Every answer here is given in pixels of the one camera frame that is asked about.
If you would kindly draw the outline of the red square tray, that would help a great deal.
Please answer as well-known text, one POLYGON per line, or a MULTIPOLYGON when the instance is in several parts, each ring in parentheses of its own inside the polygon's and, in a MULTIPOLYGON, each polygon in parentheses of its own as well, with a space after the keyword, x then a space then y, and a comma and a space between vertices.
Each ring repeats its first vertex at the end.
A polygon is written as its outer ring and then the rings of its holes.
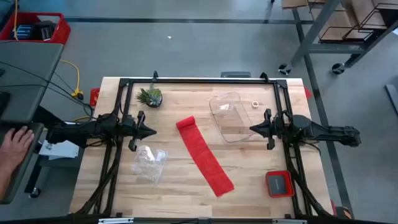
POLYGON ((292 178, 291 178, 291 175, 290 175, 290 172, 289 172, 289 171, 287 171, 287 170, 270 171, 270 172, 268 172, 268 173, 266 174, 265 179, 266 179, 266 185, 267 185, 267 188, 268 188, 268 193, 269 193, 269 195, 270 195, 272 198, 277 198, 277 197, 292 197, 292 196, 294 196, 295 190, 294 190, 294 188, 293 188, 292 178), (284 176, 284 178, 285 178, 285 183, 286 183, 286 187, 287 187, 287 193, 286 193, 286 194, 283 194, 283 195, 271 195, 271 194, 270 194, 269 185, 268 185, 268 180, 267 180, 267 178, 268 178, 270 175, 283 175, 283 176, 284 176))

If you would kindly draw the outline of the dark grey rounded box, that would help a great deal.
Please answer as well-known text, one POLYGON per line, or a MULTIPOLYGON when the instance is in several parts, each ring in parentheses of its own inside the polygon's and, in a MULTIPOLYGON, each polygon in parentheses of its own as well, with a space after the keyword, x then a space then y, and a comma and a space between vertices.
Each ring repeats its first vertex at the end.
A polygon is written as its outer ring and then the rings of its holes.
POLYGON ((250 72, 221 72, 221 78, 251 78, 250 72))

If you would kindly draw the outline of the grey metal cart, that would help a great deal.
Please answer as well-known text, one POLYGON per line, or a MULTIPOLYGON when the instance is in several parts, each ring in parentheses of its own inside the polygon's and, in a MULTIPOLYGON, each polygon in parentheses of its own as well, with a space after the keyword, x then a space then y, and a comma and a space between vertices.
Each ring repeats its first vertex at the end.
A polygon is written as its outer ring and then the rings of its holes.
POLYGON ((373 0, 387 29, 377 30, 364 42, 320 42, 319 33, 340 0, 282 0, 283 8, 291 9, 297 25, 300 46, 290 62, 292 67, 310 54, 349 54, 345 68, 352 67, 387 34, 398 28, 398 0, 373 0))

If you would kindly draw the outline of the red elastic bandage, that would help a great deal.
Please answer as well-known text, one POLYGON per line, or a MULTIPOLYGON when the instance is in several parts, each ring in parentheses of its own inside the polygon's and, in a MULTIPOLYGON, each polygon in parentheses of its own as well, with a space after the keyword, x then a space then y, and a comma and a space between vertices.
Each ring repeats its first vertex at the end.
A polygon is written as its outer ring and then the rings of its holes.
POLYGON ((193 116, 176 122, 181 138, 216 197, 234 190, 234 185, 208 147, 193 116))

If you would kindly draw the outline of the small potted succulent plant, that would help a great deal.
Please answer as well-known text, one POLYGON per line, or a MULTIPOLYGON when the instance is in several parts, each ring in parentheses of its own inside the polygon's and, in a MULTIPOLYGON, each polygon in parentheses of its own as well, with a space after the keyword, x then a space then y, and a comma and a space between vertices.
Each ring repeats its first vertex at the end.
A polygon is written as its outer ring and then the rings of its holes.
POLYGON ((141 88, 140 92, 136 95, 136 100, 143 105, 151 108, 158 108, 162 104, 162 93, 157 88, 150 88, 145 90, 141 88))

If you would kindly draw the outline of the person's forearm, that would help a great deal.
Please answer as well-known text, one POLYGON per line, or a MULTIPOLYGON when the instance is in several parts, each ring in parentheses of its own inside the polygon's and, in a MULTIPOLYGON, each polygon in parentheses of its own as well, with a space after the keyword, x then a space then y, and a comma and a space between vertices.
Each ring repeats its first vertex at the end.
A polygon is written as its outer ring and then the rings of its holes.
POLYGON ((12 179, 13 170, 3 169, 0 171, 0 200, 4 198, 6 194, 9 183, 12 179))

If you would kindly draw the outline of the clear plastic bag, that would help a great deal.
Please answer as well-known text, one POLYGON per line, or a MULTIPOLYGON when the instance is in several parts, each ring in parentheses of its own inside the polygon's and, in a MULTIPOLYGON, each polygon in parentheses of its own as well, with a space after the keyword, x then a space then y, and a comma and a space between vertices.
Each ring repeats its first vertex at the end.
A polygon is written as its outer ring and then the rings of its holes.
POLYGON ((132 162, 131 170, 139 179, 157 185, 162 176, 169 153, 163 150, 152 150, 149 146, 140 146, 132 162))

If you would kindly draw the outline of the clear plastic tray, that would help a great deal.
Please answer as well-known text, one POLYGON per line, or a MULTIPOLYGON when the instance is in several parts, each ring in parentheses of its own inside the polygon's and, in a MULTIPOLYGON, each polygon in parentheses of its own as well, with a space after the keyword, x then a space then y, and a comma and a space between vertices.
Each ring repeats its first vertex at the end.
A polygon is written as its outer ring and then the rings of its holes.
POLYGON ((248 140, 254 132, 251 119, 237 92, 216 96, 209 101, 211 115, 228 143, 248 140))

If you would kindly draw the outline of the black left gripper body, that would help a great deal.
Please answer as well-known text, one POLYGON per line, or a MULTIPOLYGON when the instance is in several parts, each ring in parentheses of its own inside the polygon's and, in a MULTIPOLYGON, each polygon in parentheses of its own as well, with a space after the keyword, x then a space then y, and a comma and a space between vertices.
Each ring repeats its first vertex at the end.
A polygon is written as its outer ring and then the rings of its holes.
POLYGON ((128 148, 132 152, 136 152, 136 141, 140 133, 141 125, 144 123, 145 118, 146 116, 143 111, 138 112, 137 119, 133 118, 131 115, 123 116, 123 136, 132 137, 128 145, 128 148))

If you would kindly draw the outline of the cardboard box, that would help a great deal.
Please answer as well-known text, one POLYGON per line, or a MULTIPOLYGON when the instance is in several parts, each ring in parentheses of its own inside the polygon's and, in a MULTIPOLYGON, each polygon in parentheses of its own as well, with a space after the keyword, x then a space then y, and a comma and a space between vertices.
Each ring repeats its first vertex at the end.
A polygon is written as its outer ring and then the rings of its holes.
POLYGON ((340 0, 318 37, 320 42, 364 42, 375 31, 385 29, 373 0, 340 0))

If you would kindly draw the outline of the grey desk top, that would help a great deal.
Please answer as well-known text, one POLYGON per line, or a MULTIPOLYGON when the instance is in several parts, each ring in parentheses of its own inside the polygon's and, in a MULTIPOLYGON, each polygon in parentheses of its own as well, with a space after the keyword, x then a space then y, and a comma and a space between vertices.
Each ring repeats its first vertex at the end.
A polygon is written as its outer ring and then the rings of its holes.
POLYGON ((17 123, 32 121, 42 101, 64 45, 38 42, 0 43, 0 91, 10 100, 0 120, 17 123))

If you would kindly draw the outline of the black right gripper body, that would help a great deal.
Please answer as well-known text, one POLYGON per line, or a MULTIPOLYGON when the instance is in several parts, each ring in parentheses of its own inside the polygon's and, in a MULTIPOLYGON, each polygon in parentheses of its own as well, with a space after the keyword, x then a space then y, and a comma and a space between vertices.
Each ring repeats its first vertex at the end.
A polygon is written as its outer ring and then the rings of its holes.
POLYGON ((264 113, 265 121, 269 123, 268 131, 267 131, 267 149, 272 150, 275 147, 275 141, 273 136, 277 136, 278 139, 282 139, 282 130, 284 127, 284 122, 282 120, 282 114, 277 113, 273 119, 271 119, 271 109, 266 109, 264 113))

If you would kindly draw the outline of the dark grey square pad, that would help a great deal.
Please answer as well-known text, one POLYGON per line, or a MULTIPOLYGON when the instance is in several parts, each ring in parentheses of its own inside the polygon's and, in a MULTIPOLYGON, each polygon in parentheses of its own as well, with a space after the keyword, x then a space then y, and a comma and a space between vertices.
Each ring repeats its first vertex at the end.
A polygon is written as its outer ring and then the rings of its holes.
POLYGON ((283 195, 287 193, 287 187, 283 175, 270 175, 267 180, 271 195, 283 195))

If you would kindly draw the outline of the white paper sheets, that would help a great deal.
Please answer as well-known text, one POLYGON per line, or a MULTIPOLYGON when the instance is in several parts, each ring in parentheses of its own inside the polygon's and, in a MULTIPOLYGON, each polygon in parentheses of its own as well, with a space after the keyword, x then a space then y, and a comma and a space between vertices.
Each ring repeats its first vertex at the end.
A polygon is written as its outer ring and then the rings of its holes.
POLYGON ((76 158, 79 153, 79 147, 70 141, 64 141, 56 144, 51 144, 44 140, 40 148, 39 155, 48 156, 49 160, 62 158, 76 158))

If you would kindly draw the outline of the person's hand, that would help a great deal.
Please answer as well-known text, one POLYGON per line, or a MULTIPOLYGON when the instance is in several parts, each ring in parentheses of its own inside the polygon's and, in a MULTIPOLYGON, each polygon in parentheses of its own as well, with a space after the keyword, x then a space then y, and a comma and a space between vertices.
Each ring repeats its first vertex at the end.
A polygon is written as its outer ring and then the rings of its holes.
POLYGON ((18 131, 10 129, 0 146, 0 170, 11 175, 24 160, 33 140, 33 130, 27 126, 21 127, 18 131))

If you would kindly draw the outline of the red plastic crate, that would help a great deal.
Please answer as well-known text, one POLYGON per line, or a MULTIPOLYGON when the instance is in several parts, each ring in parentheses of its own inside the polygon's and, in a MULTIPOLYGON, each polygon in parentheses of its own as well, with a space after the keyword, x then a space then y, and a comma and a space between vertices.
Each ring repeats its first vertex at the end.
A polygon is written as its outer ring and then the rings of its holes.
POLYGON ((54 31, 52 32, 52 36, 49 39, 39 40, 39 39, 24 39, 18 37, 20 42, 49 42, 53 44, 63 44, 67 43, 69 38, 71 28, 68 22, 65 20, 65 17, 61 13, 57 12, 24 12, 19 11, 17 16, 13 12, 5 22, 4 27, 0 31, 0 40, 15 40, 13 36, 14 30, 14 21, 16 21, 17 27, 21 25, 34 25, 35 23, 41 22, 40 17, 56 17, 58 21, 55 23, 54 31))

